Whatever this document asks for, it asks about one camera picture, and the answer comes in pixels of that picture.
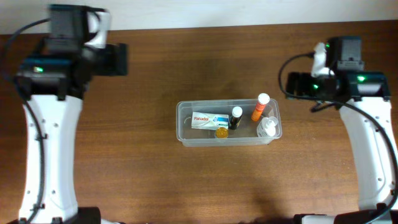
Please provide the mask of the orange tube white cap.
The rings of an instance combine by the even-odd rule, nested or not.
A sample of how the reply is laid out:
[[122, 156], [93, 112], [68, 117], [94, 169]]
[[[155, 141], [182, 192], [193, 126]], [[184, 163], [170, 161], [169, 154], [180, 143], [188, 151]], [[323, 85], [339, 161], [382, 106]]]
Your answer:
[[256, 107], [251, 115], [252, 121], [258, 121], [271, 98], [267, 93], [261, 93], [257, 97]]

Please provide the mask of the white pump bottle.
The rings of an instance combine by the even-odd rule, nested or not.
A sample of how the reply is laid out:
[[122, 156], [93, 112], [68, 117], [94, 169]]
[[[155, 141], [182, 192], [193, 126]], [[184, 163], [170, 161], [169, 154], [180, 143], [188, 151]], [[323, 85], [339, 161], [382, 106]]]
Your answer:
[[278, 119], [276, 117], [263, 117], [257, 126], [257, 135], [259, 137], [274, 137], [277, 125]]

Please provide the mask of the dark bottle white cap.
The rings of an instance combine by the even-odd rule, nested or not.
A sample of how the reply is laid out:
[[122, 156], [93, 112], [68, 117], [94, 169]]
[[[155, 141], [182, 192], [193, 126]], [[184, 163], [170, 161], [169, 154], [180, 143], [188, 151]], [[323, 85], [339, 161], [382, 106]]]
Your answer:
[[239, 126], [243, 115], [243, 109], [240, 106], [235, 106], [229, 119], [229, 129], [236, 130]]

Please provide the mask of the small jar gold lid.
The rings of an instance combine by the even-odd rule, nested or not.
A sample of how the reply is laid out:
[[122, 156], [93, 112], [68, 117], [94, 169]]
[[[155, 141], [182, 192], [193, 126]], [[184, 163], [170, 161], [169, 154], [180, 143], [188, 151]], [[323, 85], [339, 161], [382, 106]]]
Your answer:
[[215, 131], [215, 138], [225, 139], [229, 136], [228, 128], [220, 127]]

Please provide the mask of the white Panadol medicine box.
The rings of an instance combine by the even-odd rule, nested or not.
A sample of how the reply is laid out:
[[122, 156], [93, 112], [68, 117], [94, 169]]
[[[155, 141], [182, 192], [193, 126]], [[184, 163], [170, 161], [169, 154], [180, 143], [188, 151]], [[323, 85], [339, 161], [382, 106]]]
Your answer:
[[228, 128], [229, 116], [227, 114], [192, 113], [191, 128], [217, 130], [220, 127]]

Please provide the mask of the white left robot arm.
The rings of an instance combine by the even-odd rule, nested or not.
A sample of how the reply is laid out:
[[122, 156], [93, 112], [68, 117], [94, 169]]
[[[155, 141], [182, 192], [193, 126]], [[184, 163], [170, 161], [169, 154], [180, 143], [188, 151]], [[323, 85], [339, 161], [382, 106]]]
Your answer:
[[14, 83], [27, 123], [27, 170], [16, 223], [107, 223], [98, 207], [78, 205], [75, 136], [92, 77], [127, 75], [127, 52], [126, 44], [106, 44], [23, 61]]

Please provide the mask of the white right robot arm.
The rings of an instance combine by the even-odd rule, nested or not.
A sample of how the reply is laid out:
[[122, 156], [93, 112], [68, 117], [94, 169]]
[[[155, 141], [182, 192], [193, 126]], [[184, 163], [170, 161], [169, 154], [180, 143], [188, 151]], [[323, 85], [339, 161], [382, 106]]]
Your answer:
[[295, 223], [397, 223], [397, 146], [387, 78], [381, 72], [311, 76], [291, 72], [286, 97], [329, 102], [348, 132], [358, 177], [358, 211], [300, 214]]

